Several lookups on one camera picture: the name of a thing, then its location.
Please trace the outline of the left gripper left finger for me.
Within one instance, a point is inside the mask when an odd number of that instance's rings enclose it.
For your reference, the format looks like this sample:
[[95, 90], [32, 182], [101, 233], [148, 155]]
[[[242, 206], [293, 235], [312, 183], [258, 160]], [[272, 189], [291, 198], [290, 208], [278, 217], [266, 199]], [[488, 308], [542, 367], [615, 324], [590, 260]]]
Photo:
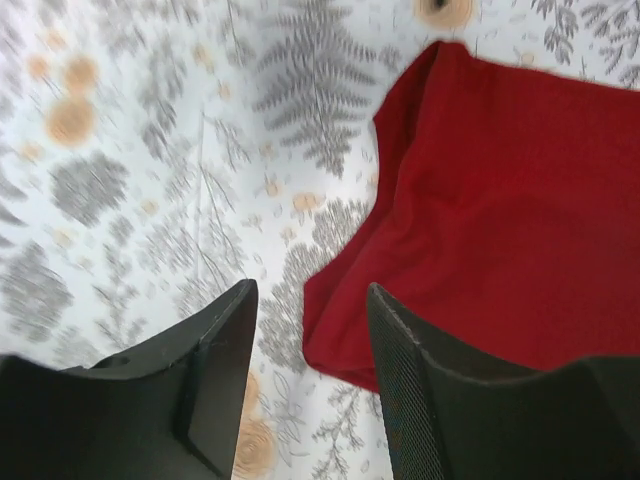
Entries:
[[90, 368], [1, 359], [5, 479], [228, 479], [256, 328], [258, 286]]

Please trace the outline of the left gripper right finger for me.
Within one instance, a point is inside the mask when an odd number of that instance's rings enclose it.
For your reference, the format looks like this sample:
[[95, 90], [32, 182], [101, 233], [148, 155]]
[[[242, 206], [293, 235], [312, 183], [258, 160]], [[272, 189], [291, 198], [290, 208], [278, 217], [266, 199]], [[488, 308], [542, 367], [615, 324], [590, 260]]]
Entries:
[[397, 479], [635, 479], [639, 360], [548, 372], [484, 353], [379, 285], [367, 318]]

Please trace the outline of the red garment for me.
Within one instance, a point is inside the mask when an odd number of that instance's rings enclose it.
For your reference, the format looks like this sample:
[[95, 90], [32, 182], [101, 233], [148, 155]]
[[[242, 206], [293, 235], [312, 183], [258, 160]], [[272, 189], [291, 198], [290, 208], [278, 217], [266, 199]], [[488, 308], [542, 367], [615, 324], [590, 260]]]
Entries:
[[436, 42], [374, 119], [377, 199], [304, 288], [314, 369], [375, 390], [377, 283], [496, 357], [552, 369], [639, 350], [639, 95]]

